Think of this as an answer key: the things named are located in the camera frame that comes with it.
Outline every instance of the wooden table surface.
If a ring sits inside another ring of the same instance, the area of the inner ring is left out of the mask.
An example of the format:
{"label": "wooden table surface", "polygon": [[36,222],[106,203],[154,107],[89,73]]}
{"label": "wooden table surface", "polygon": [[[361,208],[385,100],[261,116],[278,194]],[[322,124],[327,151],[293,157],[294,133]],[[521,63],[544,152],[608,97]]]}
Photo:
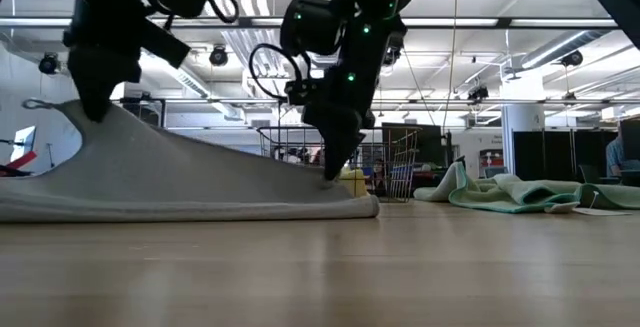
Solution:
{"label": "wooden table surface", "polygon": [[640,216],[1,225],[0,325],[640,326]]}

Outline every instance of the white wall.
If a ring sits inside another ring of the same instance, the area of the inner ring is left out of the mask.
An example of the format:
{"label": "white wall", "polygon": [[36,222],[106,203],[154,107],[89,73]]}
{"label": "white wall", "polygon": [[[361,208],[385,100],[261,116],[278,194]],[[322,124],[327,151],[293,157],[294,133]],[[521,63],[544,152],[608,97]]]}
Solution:
{"label": "white wall", "polygon": [[[47,144],[51,144],[53,162],[57,165],[73,156],[81,144],[80,134],[62,115],[53,110],[26,110],[27,98],[64,102],[77,98],[73,81],[67,76],[49,77],[38,66],[8,53],[0,47],[0,138],[13,139],[17,130],[36,126],[34,151],[37,159],[23,169],[41,173],[50,169]],[[9,162],[13,148],[0,144],[0,164]]]}
{"label": "white wall", "polygon": [[502,130],[469,130],[453,132],[451,143],[460,148],[460,156],[465,156],[467,174],[478,178],[480,171],[480,151],[486,149],[502,149]]}

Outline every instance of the wire basket cart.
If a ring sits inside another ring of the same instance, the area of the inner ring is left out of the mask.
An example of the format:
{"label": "wire basket cart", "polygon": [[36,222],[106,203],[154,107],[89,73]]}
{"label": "wire basket cart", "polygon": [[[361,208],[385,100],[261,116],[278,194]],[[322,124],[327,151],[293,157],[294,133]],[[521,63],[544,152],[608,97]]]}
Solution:
{"label": "wire basket cart", "polygon": [[[354,195],[364,182],[366,191],[378,196],[381,202],[408,202],[420,130],[414,126],[363,130],[366,137],[345,164],[340,180],[354,189]],[[324,139],[316,128],[260,127],[257,132],[263,156],[324,167]]]}

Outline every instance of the green cloth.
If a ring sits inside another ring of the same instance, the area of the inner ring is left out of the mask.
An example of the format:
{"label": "green cloth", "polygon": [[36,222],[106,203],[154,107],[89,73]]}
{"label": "green cloth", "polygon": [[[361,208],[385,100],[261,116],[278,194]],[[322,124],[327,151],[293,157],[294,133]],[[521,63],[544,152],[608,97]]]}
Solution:
{"label": "green cloth", "polygon": [[565,181],[522,181],[510,174],[472,180],[460,162],[447,171],[437,188],[418,188],[420,201],[450,202],[459,207],[504,213],[544,212],[547,207],[580,202],[601,209],[640,209],[640,188]]}

